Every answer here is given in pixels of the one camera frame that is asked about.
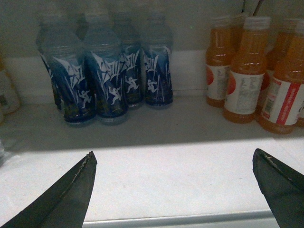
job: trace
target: orange juice bottle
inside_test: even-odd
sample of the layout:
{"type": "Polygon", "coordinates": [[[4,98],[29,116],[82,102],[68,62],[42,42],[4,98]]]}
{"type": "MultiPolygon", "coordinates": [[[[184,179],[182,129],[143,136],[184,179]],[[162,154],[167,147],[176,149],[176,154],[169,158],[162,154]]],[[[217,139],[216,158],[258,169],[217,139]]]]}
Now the orange juice bottle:
{"type": "Polygon", "coordinates": [[[295,35],[294,29],[298,21],[299,19],[284,20],[282,30],[276,38],[275,47],[266,55],[267,71],[264,74],[260,95],[257,100],[256,114],[260,114],[262,111],[275,66],[278,61],[282,60],[286,56],[291,40],[295,35]]]}
{"type": "Polygon", "coordinates": [[[297,127],[304,127],[304,111],[302,109],[302,111],[300,112],[298,121],[295,124],[297,127]]]}
{"type": "Polygon", "coordinates": [[[246,13],[239,13],[231,17],[231,45],[238,52],[239,46],[242,40],[243,26],[246,17],[246,13]]]}
{"type": "Polygon", "coordinates": [[[294,129],[304,107],[304,20],[297,23],[287,55],[277,63],[259,124],[277,134],[294,129]]]}
{"type": "Polygon", "coordinates": [[[223,107],[230,63],[235,51],[230,43],[230,16],[212,18],[210,46],[206,52],[207,103],[223,107]]]}
{"type": "Polygon", "coordinates": [[[0,58],[0,104],[3,114],[9,114],[20,107],[20,101],[16,94],[10,76],[6,72],[0,58]]]}
{"type": "Polygon", "coordinates": [[[245,124],[255,117],[258,95],[266,72],[264,50],[270,17],[247,17],[239,51],[231,63],[223,116],[245,124]]]}

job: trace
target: bottle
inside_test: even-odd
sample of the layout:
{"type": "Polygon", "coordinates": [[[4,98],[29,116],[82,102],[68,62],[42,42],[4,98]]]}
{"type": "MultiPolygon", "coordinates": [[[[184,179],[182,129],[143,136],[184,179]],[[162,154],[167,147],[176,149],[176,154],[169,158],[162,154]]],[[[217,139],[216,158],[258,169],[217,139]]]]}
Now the bottle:
{"type": "Polygon", "coordinates": [[[129,108],[141,106],[143,100],[140,36],[131,24],[131,11],[125,0],[116,2],[113,31],[122,42],[121,74],[129,108]]]}
{"type": "Polygon", "coordinates": [[[286,57],[277,63],[259,124],[267,131],[288,134],[304,107],[304,20],[297,23],[286,57]]]}
{"type": "Polygon", "coordinates": [[[14,85],[0,57],[0,105],[3,114],[15,112],[20,107],[14,85]]]}
{"type": "Polygon", "coordinates": [[[95,115],[95,100],[84,74],[81,41],[67,23],[67,16],[53,2],[44,13],[48,27],[42,50],[62,98],[64,120],[83,126],[95,115]]]}
{"type": "Polygon", "coordinates": [[[244,12],[231,17],[231,45],[236,52],[238,52],[241,44],[246,17],[248,17],[248,15],[244,12]]]}
{"type": "Polygon", "coordinates": [[[297,127],[304,127],[304,111],[303,111],[303,109],[300,112],[299,118],[298,118],[298,120],[295,124],[297,127]]]}
{"type": "Polygon", "coordinates": [[[85,71],[94,87],[97,114],[104,124],[120,124],[128,111],[119,64],[121,42],[110,27],[102,1],[90,1],[85,18],[89,23],[84,39],[85,71]]]}
{"type": "Polygon", "coordinates": [[[145,101],[154,108],[165,108],[173,102],[170,73],[173,41],[165,19],[161,0],[152,0],[142,48],[146,71],[145,101]]]}
{"type": "Polygon", "coordinates": [[[283,28],[279,32],[275,47],[266,54],[267,59],[267,71],[264,74],[261,91],[257,100],[256,114],[260,114],[263,108],[264,101],[266,100],[268,88],[274,69],[280,60],[282,60],[288,51],[290,42],[295,34],[295,26],[299,19],[285,19],[283,22],[283,28]]]}
{"type": "Polygon", "coordinates": [[[230,16],[212,18],[210,46],[206,52],[207,103],[223,107],[230,64],[235,55],[230,43],[230,16]]]}
{"type": "Polygon", "coordinates": [[[83,41],[89,29],[89,25],[86,21],[84,13],[77,14],[76,18],[77,18],[77,22],[76,22],[77,28],[75,34],[81,41],[83,41]]]}
{"type": "Polygon", "coordinates": [[[269,17],[247,17],[239,51],[231,63],[223,116],[245,124],[255,118],[255,109],[266,72],[269,17]]]}
{"type": "Polygon", "coordinates": [[[45,4],[39,4],[38,5],[38,8],[39,8],[39,12],[38,12],[38,16],[37,16],[37,21],[39,23],[39,32],[36,36],[36,46],[37,46],[37,50],[40,54],[40,57],[43,61],[43,64],[44,66],[46,67],[46,70],[47,70],[47,73],[48,75],[50,76],[50,79],[51,79],[51,86],[52,86],[52,91],[53,91],[53,97],[54,97],[54,102],[55,102],[55,105],[57,107],[58,110],[61,110],[61,98],[60,98],[60,94],[58,92],[58,86],[56,85],[54,79],[53,79],[53,74],[52,74],[52,71],[47,63],[47,60],[46,60],[46,57],[44,55],[44,52],[42,50],[42,43],[44,42],[44,39],[46,37],[46,34],[47,34],[47,25],[44,23],[44,19],[43,19],[43,16],[42,16],[42,12],[44,12],[46,10],[45,8],[45,4]]]}

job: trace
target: bottle cap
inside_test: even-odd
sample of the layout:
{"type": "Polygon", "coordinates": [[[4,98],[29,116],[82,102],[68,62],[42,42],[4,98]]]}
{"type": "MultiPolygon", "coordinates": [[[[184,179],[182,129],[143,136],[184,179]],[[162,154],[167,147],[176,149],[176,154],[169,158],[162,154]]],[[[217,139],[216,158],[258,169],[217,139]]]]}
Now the bottle cap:
{"type": "Polygon", "coordinates": [[[89,23],[109,21],[108,9],[103,1],[91,0],[85,11],[85,19],[89,23]]]}
{"type": "Polygon", "coordinates": [[[244,23],[244,29],[264,30],[270,27],[270,17],[247,17],[244,23]]]}
{"type": "Polygon", "coordinates": [[[214,28],[220,28],[220,27],[229,27],[230,26],[230,15],[225,15],[223,17],[216,17],[211,18],[212,26],[214,28]]]}
{"type": "Polygon", "coordinates": [[[240,25],[243,26],[245,19],[248,17],[247,13],[239,13],[231,16],[231,24],[232,25],[240,25]]]}
{"type": "Polygon", "coordinates": [[[295,27],[295,32],[304,35],[304,19],[299,20],[295,27]]]}
{"type": "Polygon", "coordinates": [[[287,33],[294,33],[297,23],[300,21],[299,18],[286,18],[283,21],[283,31],[287,33]]]}

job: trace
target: bottle label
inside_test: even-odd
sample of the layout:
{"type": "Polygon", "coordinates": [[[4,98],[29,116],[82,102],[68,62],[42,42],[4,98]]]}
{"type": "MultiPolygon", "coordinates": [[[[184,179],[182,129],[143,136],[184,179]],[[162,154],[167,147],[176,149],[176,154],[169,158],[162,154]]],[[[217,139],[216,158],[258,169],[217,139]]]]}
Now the bottle label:
{"type": "Polygon", "coordinates": [[[206,65],[207,73],[207,96],[214,100],[224,100],[229,79],[230,65],[209,66],[206,65]]]}
{"type": "Polygon", "coordinates": [[[0,105],[4,114],[18,109],[19,99],[5,70],[0,71],[0,105]]]}
{"type": "Polygon", "coordinates": [[[85,55],[89,82],[96,94],[96,110],[103,118],[114,118],[128,110],[123,77],[120,71],[120,55],[107,53],[99,56],[90,51],[85,55]]]}
{"type": "Polygon", "coordinates": [[[49,64],[61,98],[67,122],[78,123],[95,116],[94,98],[86,81],[82,64],[71,55],[60,59],[53,57],[49,64]]]}
{"type": "Polygon", "coordinates": [[[137,104],[143,100],[140,46],[123,45],[120,65],[127,103],[129,105],[137,104]]]}
{"type": "Polygon", "coordinates": [[[257,105],[263,75],[229,73],[225,108],[236,114],[252,114],[257,105]]]}
{"type": "Polygon", "coordinates": [[[57,108],[59,110],[61,110],[61,98],[60,98],[60,94],[59,94],[59,91],[58,91],[58,86],[57,86],[56,81],[54,80],[54,77],[53,77],[53,73],[52,73],[51,68],[49,67],[49,65],[47,63],[47,59],[46,59],[45,55],[43,55],[40,52],[40,56],[41,56],[41,59],[43,61],[44,66],[47,69],[47,73],[51,78],[52,90],[53,90],[55,104],[56,104],[57,108]]]}
{"type": "Polygon", "coordinates": [[[145,101],[149,105],[168,105],[173,101],[168,46],[149,45],[143,49],[146,71],[145,101]]]}
{"type": "Polygon", "coordinates": [[[273,70],[267,70],[266,73],[264,74],[261,91],[260,91],[260,94],[259,94],[258,100],[257,100],[257,104],[260,107],[263,107],[263,105],[264,105],[264,102],[265,102],[267,94],[268,94],[269,85],[270,85],[273,75],[274,75],[273,70]]]}
{"type": "Polygon", "coordinates": [[[273,78],[262,116],[272,123],[293,125],[304,107],[304,85],[273,78]]]}

